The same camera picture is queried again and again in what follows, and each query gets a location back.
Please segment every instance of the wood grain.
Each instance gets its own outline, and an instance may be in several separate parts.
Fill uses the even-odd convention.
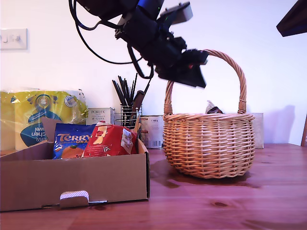
[[[307,229],[307,148],[257,149],[249,172],[224,179],[180,174],[150,151],[149,201],[4,212],[1,230]]]

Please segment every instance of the light switch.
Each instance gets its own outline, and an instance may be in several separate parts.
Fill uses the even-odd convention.
[[[27,29],[2,29],[1,50],[27,49]]]

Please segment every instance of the tin can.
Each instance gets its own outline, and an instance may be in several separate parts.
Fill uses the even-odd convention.
[[[163,144],[163,116],[141,116],[141,141],[149,149],[161,149]]]

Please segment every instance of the wicker basket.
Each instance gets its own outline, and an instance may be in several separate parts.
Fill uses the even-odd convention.
[[[228,55],[205,50],[231,65],[240,80],[237,114],[173,114],[173,82],[166,88],[164,150],[168,162],[181,173],[200,178],[244,175],[255,153],[253,115],[246,114],[246,80],[240,66]]]

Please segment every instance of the red snack bag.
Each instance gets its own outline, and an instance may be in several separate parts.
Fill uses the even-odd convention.
[[[97,123],[84,150],[83,157],[137,154],[137,134],[122,126]]]

